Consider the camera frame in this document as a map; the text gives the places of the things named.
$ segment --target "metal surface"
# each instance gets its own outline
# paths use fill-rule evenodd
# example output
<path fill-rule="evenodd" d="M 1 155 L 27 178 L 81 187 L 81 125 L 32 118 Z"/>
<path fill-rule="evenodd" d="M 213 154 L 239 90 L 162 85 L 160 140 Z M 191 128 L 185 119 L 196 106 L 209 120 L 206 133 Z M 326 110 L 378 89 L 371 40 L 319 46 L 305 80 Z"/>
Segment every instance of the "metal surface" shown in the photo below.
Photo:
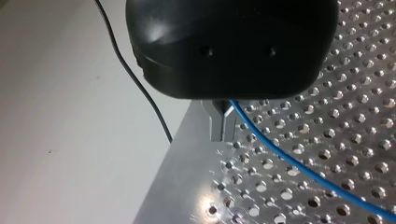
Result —
<path fill-rule="evenodd" d="M 244 107 L 296 159 L 396 213 L 395 1 L 346 0 L 339 9 L 315 84 Z M 240 119 L 231 144 L 208 136 L 207 113 L 193 102 L 135 223 L 388 223 L 299 174 Z"/>

